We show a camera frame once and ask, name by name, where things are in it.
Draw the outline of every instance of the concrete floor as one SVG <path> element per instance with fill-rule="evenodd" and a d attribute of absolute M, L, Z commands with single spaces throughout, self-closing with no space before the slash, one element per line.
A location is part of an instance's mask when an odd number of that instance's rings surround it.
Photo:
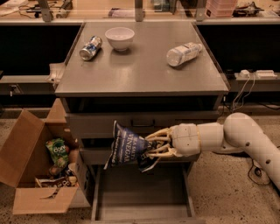
<path fill-rule="evenodd" d="M 248 113 L 263 128 L 271 141 L 280 145 L 280 113 Z M 0 117 L 0 148 L 13 127 L 15 117 Z M 227 115 L 218 122 L 223 123 Z M 280 197 L 270 184 L 259 186 L 248 178 L 251 159 L 243 156 L 203 152 L 189 176 L 194 211 L 207 224 L 280 224 Z M 258 183 L 267 181 L 250 175 Z M 91 208 L 73 208 L 65 214 L 12 215 L 15 189 L 0 183 L 0 223 L 89 223 Z"/>

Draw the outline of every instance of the bowl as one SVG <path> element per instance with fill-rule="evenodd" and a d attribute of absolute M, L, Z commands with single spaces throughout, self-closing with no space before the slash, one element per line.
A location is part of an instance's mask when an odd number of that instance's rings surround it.
<path fill-rule="evenodd" d="M 134 35 L 134 31 L 126 27 L 115 27 L 105 32 L 107 41 L 118 52 L 125 51 L 130 47 Z"/>

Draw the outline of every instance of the white bottle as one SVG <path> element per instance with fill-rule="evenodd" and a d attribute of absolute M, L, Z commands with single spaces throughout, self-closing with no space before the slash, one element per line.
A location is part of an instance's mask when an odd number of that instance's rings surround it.
<path fill-rule="evenodd" d="M 167 53 L 166 59 L 169 65 L 177 67 L 185 61 L 192 60 L 197 57 L 201 50 L 202 44 L 194 44 L 193 42 L 190 42 L 185 45 L 172 48 Z"/>

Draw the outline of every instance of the soda can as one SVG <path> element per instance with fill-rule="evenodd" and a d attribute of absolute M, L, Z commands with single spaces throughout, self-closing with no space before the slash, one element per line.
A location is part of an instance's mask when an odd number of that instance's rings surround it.
<path fill-rule="evenodd" d="M 80 57 L 83 60 L 91 60 L 102 47 L 102 39 L 93 36 L 80 50 Z"/>

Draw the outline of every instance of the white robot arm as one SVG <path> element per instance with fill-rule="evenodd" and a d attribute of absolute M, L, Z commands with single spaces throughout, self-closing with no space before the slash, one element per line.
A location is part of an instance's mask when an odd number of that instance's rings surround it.
<path fill-rule="evenodd" d="M 248 115 L 234 113 L 224 124 L 211 122 L 195 125 L 181 123 L 147 136 L 147 140 L 170 139 L 159 149 L 148 151 L 150 157 L 187 157 L 201 151 L 218 153 L 246 152 L 267 172 L 280 190 L 280 150 Z"/>

